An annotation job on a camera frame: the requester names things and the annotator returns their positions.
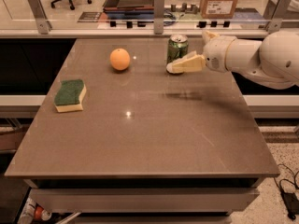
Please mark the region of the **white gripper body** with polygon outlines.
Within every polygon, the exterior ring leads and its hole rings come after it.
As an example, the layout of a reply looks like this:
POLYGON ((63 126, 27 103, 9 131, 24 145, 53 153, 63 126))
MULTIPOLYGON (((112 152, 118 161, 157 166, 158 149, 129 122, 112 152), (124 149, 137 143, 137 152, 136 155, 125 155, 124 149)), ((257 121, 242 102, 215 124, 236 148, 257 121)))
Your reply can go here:
POLYGON ((217 36, 204 45, 203 55, 206 58, 206 66, 210 70, 227 72, 226 53, 235 40, 235 36, 217 36))

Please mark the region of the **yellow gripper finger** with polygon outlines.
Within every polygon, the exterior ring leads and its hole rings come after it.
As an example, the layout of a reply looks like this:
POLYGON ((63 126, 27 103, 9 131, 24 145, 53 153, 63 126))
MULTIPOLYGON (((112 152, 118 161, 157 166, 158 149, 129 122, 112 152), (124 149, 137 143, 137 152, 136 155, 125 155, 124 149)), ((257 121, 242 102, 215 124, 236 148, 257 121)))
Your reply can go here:
POLYGON ((219 34, 210 32, 208 30, 205 30, 205 31, 202 32, 202 37, 203 37, 203 40, 204 40, 205 44, 207 44, 212 39, 214 39, 216 37, 219 37, 219 36, 220 36, 219 34))
POLYGON ((187 72, 200 72, 206 66, 204 55, 199 55, 192 51, 182 58, 176 59, 166 66, 166 71, 170 74, 182 74, 187 72))

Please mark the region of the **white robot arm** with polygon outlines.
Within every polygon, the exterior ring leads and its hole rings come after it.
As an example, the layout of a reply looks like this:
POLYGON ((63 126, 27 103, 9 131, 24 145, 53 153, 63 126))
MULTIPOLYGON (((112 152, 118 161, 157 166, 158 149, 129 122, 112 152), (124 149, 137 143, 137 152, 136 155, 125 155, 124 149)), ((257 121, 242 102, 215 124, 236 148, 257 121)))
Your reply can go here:
POLYGON ((204 67, 215 72, 234 72, 276 90, 299 85, 299 35, 279 31, 263 41, 239 39, 203 32, 203 54, 192 51, 166 66, 170 74, 200 72, 204 67))

